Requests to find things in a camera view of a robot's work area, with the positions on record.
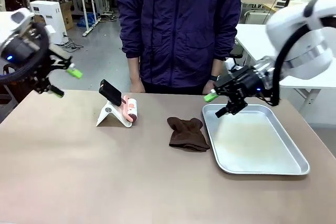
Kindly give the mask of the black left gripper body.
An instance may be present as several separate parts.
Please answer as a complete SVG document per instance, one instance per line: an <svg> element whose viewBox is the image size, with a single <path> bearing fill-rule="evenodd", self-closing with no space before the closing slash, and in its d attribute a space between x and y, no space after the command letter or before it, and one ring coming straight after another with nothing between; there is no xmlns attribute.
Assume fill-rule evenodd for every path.
<svg viewBox="0 0 336 224"><path fill-rule="evenodd" d="M31 42L20 37L9 39L3 47L1 57L14 67L14 71L3 76L32 76L53 71L49 52L49 38L40 37Z"/></svg>

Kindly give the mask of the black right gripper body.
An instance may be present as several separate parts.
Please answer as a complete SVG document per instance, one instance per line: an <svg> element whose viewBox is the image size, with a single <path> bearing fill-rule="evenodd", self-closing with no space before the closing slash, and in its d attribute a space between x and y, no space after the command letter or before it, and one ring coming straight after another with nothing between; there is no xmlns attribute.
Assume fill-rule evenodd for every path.
<svg viewBox="0 0 336 224"><path fill-rule="evenodd" d="M263 90L263 82L254 67L244 66L216 81L216 94L233 97L253 97Z"/></svg>

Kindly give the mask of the person's left hand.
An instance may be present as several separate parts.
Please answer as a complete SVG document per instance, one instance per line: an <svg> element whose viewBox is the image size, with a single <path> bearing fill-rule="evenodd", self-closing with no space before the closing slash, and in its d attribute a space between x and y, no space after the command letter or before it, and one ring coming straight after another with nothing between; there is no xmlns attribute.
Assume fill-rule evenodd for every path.
<svg viewBox="0 0 336 224"><path fill-rule="evenodd" d="M211 93L211 90L214 89L214 84L215 84L215 81L208 80L206 85L203 88L202 95L208 95L209 93Z"/></svg>

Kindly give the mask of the person's right hand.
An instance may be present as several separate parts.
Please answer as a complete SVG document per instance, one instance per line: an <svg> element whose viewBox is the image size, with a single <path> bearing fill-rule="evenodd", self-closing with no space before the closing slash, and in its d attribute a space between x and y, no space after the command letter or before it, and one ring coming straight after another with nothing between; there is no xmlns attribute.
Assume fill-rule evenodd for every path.
<svg viewBox="0 0 336 224"><path fill-rule="evenodd" d="M132 93L145 93L144 85L139 77L131 78L130 91Z"/></svg>

